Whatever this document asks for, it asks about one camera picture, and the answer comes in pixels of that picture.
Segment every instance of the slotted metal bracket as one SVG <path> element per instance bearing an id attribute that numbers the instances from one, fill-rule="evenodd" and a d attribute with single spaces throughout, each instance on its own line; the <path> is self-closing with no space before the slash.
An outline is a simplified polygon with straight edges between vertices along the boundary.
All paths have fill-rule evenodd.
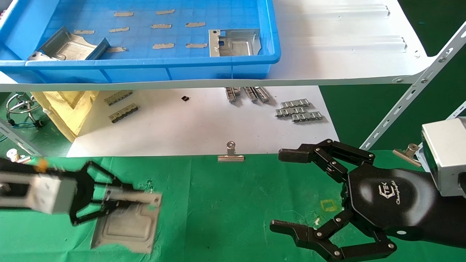
<path id="1" fill-rule="evenodd" d="M 7 138 L 11 139 L 11 141 L 16 143 L 20 148 L 24 149 L 24 151 L 26 151 L 30 156 L 45 156 L 45 154 L 37 146 L 35 146 L 31 141 L 24 138 L 23 135 L 21 135 L 3 119 L 0 119 L 0 132 L 4 134 Z"/>
<path id="2" fill-rule="evenodd" d="M 408 88 L 405 94 L 401 96 L 398 102 L 359 148 L 369 150 L 465 43 L 466 22 L 456 31 L 453 37 L 437 54 L 434 62 L 421 74 L 420 78 Z"/>

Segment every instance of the green mat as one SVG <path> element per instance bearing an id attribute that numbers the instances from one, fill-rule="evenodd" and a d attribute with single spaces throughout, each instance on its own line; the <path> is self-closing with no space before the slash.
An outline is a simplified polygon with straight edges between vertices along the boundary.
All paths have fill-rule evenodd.
<path id="1" fill-rule="evenodd" d="M 375 165 L 405 167 L 390 151 Z M 86 159 L 49 158 L 79 169 Z M 162 192 L 152 254 L 118 245 L 90 250 L 95 221 L 72 227 L 66 215 L 0 212 L 2 262 L 227 262 L 323 261 L 296 248 L 291 237 L 268 229 L 272 219 L 319 227 L 341 211 L 341 185 L 313 164 L 282 163 L 277 155 L 248 155 L 244 163 L 217 163 L 216 156 L 94 158 L 124 182 Z M 370 242 L 348 225 L 332 238 L 340 246 Z M 466 249 L 394 239 L 398 251 L 385 262 L 463 261 Z"/>

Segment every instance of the stamped metal plate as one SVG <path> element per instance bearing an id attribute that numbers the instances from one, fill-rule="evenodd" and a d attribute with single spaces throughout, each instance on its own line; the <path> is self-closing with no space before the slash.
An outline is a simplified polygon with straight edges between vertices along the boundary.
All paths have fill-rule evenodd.
<path id="1" fill-rule="evenodd" d="M 112 192 L 110 198 L 144 203 L 119 208 L 97 219 L 91 248 L 105 244 L 120 244 L 132 252 L 150 254 L 156 235 L 162 194 Z"/>

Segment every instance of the blue plastic tray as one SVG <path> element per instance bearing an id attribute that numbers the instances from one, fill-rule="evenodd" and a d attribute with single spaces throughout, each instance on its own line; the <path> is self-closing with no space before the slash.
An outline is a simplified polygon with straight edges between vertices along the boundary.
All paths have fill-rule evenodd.
<path id="1" fill-rule="evenodd" d="M 172 14 L 156 11 L 175 9 Z M 134 12 L 114 17 L 115 12 Z M 186 23 L 206 26 L 187 28 Z M 152 29 L 152 24 L 172 24 Z M 25 61 L 62 26 L 94 30 L 84 34 L 98 44 L 128 51 L 106 53 L 100 60 Z M 110 29 L 129 31 L 109 33 Z M 261 50 L 253 56 L 210 57 L 209 29 L 260 28 Z M 175 44 L 152 49 L 154 44 Z M 186 79 L 262 79 L 280 59 L 272 0 L 18 0 L 0 28 L 0 71 L 19 83 L 121 83 Z"/>

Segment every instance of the wire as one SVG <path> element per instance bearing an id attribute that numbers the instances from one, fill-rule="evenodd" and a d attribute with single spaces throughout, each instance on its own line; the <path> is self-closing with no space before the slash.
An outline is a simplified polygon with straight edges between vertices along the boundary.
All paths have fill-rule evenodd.
<path id="1" fill-rule="evenodd" d="M 20 124 L 28 124 L 30 126 L 19 126 Z M 22 123 L 17 123 L 15 125 L 13 125 L 12 127 L 15 128 L 15 129 L 21 129 L 21 128 L 33 128 L 33 127 L 36 127 L 36 126 L 34 124 L 31 124 L 31 123 L 28 123 L 28 122 L 22 122 Z M 0 139 L 0 142 L 3 142 L 5 140 L 7 140 L 7 139 L 8 139 L 8 137 L 4 137 L 4 138 Z"/>

